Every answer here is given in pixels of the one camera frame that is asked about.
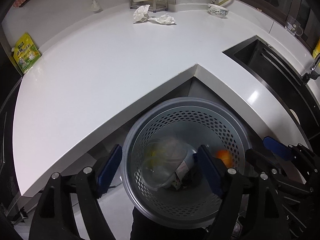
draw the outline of screw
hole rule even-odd
[[[85,174],[89,174],[91,171],[92,171],[92,168],[91,168],[91,167],[85,167],[85,168],[83,169],[83,172],[84,172]]]
[[[260,178],[263,179],[263,180],[266,180],[266,179],[268,179],[268,175],[264,174],[264,173],[261,173],[260,174]]]
[[[25,212],[24,208],[21,208],[20,211],[19,211],[19,214],[20,214],[20,217],[22,219],[28,219],[28,214]]]
[[[58,172],[52,173],[51,178],[56,179],[59,177],[59,175],[60,174]]]
[[[234,174],[237,173],[237,171],[235,169],[233,169],[233,168],[230,168],[230,169],[228,169],[228,173],[231,174],[231,175],[234,175]]]

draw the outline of perforated metal trash can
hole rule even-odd
[[[193,148],[202,144],[211,153],[227,149],[234,168],[245,174],[244,153],[251,147],[240,121],[223,106],[201,98],[174,98],[154,107],[129,131],[123,147],[124,188],[136,208],[161,225],[191,229],[213,222],[221,204],[203,177],[200,185],[181,191],[149,190],[141,179],[144,148],[155,138],[174,136]]]

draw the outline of blue gripper pad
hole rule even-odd
[[[223,164],[225,171],[219,171],[219,167],[216,167],[214,162],[222,162],[220,159],[211,157],[210,152],[204,145],[201,145],[197,151],[198,163],[200,165],[201,171],[207,179],[209,186],[213,193],[218,195],[220,198],[223,196],[222,190],[222,176],[226,171],[226,167]]]
[[[294,159],[291,149],[282,143],[279,143],[277,140],[273,139],[270,136],[267,136],[263,139],[263,145],[265,148],[278,155],[285,161],[292,161]]]
[[[99,198],[102,194],[107,193],[121,160],[122,147],[117,144],[111,150],[109,158],[106,157],[105,160],[103,160],[96,172],[97,195]]]

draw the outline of trash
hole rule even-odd
[[[172,16],[169,16],[168,14],[161,15],[160,17],[149,17],[148,10],[150,5],[142,5],[138,9],[135,10],[133,13],[133,23],[136,22],[145,22],[147,20],[149,21],[155,21],[161,25],[170,25],[174,24],[175,20]]]
[[[149,21],[155,21],[157,23],[160,23],[162,25],[169,25],[169,24],[174,24],[175,20],[172,16],[169,16],[167,13],[164,15],[161,15],[158,18],[153,18],[153,17],[149,17],[148,19]]]
[[[148,20],[149,15],[148,15],[148,10],[149,10],[150,4],[147,5],[142,5],[138,9],[135,10],[133,13],[133,23],[136,22],[145,22]]]
[[[173,137],[149,141],[144,153],[148,158],[141,166],[143,182],[151,190],[170,185],[175,179],[176,169],[184,162],[187,153],[187,144]]]
[[[232,168],[233,161],[232,161],[232,155],[228,150],[220,150],[216,153],[216,158],[223,161],[224,165],[227,168]]]

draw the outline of crumpled tissue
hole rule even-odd
[[[167,13],[164,15],[161,15],[158,18],[149,17],[149,21],[155,21],[157,23],[168,25],[168,24],[174,24],[175,20],[172,16],[169,16]]]
[[[149,17],[148,10],[150,5],[142,5],[138,9],[135,10],[133,13],[133,23],[136,22],[145,22],[147,20],[149,21],[155,21],[162,25],[170,25],[174,24],[175,20],[172,16],[169,16],[168,14],[161,15],[158,18],[155,17]]]
[[[145,22],[148,20],[149,15],[148,15],[148,10],[149,10],[150,4],[147,5],[142,5],[138,9],[135,10],[133,13],[133,23],[136,22]]]

